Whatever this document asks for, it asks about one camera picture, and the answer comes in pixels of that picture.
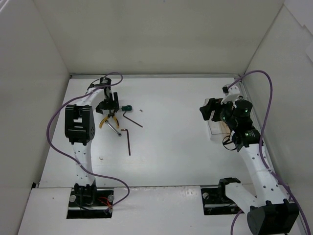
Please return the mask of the yellow long-nose pliers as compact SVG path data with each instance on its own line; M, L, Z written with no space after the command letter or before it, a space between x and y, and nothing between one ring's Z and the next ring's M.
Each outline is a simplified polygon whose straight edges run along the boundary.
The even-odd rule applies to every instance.
M116 128L119 129L120 125L115 113L116 111L109 111L109 113L100 121L99 128L101 129L104 124L108 124L110 118L112 118L116 124Z

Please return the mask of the small silver ratchet wrench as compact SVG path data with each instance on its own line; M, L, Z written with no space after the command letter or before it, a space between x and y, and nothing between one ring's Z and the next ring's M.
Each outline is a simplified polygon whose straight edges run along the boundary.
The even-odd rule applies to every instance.
M117 130L115 129L109 122L106 123L108 127L110 127L119 137L122 136L122 134Z

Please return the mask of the brown hex key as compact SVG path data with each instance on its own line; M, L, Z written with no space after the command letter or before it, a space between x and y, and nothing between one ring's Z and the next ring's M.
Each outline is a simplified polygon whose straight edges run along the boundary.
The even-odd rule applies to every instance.
M143 125L141 125L140 123L138 123L137 121L135 121L133 118L128 117L128 113L129 113L128 111L124 111L124 112L123 112L123 117L124 117L126 120L130 121L131 123L133 123L133 124L139 126L140 128L143 128Z
M131 156L131 145L130 145L130 135L129 135L129 130L126 128L121 129L122 132L125 132L127 135L127 145L128 145L128 154Z

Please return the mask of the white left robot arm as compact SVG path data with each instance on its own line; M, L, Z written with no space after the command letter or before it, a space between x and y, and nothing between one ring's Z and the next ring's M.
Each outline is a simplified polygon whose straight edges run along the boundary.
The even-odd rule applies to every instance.
M100 78L98 84L88 87L87 96L78 99L65 108L65 136L71 143L77 164L75 188L95 187L92 175L91 143L96 130L107 124L118 136L119 121L115 115L119 111L117 92L112 92L112 80Z

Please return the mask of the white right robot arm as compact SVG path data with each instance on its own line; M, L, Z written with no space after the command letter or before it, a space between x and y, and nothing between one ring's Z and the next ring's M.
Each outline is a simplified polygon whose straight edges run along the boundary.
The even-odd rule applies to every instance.
M246 214L252 234L287 234L297 220L299 208L288 201L268 167L260 132L250 118L252 107L244 99L223 103L216 98L200 107L205 121L221 121L229 128L230 140L245 162L256 192L249 193L237 178L224 178L216 195L223 202L232 200Z

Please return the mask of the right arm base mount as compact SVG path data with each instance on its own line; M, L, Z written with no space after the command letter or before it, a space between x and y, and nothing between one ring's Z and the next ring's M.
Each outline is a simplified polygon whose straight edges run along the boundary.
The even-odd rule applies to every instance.
M227 198L218 185L201 187L201 199L204 215L232 215L240 211L237 204Z

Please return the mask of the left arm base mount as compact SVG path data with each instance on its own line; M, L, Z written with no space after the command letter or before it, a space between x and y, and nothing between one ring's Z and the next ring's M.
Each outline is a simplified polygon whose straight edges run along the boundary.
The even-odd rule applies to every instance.
M112 217L112 205L114 202L114 191L99 189L95 199L80 196L71 190L67 219L109 219Z

